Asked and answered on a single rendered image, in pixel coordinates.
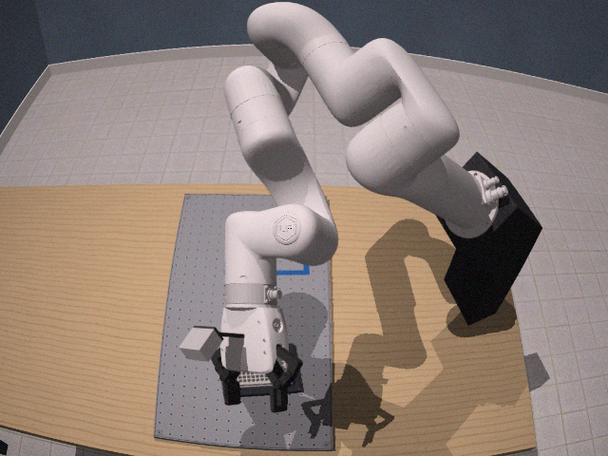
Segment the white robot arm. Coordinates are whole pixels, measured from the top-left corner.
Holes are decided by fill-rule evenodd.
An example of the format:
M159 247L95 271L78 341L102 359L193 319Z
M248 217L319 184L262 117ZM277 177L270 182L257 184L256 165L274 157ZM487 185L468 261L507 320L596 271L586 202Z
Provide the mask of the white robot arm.
M428 210L461 238L492 225L506 186L496 189L498 177L466 171L445 155L459 141L459 127L401 46L379 38L354 53L325 17L290 2L255 9L247 31L271 63L267 70L235 69L224 95L242 156L278 207L227 218L225 304L277 305L274 257L317 266L336 252L331 210L289 119L308 76L349 127L402 98L349 143L346 164L359 184Z

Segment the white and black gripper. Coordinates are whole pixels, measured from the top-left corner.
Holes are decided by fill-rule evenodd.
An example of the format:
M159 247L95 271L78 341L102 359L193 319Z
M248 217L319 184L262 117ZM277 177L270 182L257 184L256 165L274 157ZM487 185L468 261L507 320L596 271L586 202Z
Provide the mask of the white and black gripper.
M220 348L211 357L223 382L224 404L240 404L240 384L236 381L240 371L261 373L274 386L270 389L271 412L286 411L288 387L303 362L289 352L282 309L269 304L225 304L220 332L244 334L244 338L223 336ZM285 368L277 359L285 361Z

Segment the blue tape outline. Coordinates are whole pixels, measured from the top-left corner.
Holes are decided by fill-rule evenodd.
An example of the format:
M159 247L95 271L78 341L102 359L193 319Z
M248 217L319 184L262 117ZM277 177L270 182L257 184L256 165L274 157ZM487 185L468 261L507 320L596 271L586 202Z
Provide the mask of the blue tape outline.
M301 271L276 271L277 276L285 276L285 275L309 275L310 268L308 265L303 265L304 270Z

